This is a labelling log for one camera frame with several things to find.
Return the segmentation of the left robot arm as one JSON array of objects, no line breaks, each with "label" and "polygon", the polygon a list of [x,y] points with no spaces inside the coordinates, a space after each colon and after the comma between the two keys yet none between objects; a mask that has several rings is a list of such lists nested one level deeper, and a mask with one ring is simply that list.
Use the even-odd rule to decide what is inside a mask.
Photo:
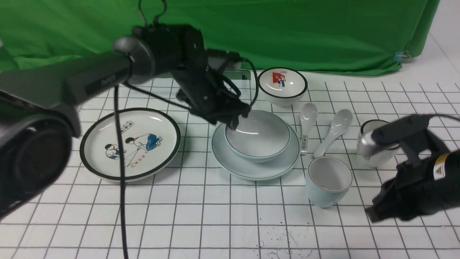
[{"label": "left robot arm", "polygon": [[211,124],[236,128],[251,104],[224,76],[249,60],[206,49],[188,24],[135,26],[112,50],[47,66],[1,72],[1,218],[43,193],[63,173],[72,138],[81,135],[78,105],[120,84],[143,84],[169,73],[179,84],[178,107]]}]

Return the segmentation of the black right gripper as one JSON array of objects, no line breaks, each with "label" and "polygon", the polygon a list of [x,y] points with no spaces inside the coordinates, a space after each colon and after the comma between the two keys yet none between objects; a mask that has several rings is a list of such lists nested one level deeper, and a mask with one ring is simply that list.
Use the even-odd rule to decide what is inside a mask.
[{"label": "black right gripper", "polygon": [[459,154],[447,153],[397,166],[396,176],[385,181],[365,209],[371,222],[390,218],[409,221],[459,207]]}]

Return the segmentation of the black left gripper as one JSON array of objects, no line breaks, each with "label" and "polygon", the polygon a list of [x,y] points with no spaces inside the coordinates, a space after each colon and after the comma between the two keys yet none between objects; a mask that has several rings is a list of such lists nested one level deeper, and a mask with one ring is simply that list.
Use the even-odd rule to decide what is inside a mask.
[{"label": "black left gripper", "polygon": [[192,26],[173,26],[181,45],[181,65],[171,71],[180,90],[176,97],[189,112],[210,124],[226,124],[236,130],[239,117],[248,117],[251,105],[240,100],[240,89],[224,75],[243,58],[234,51],[206,49],[201,31]]}]

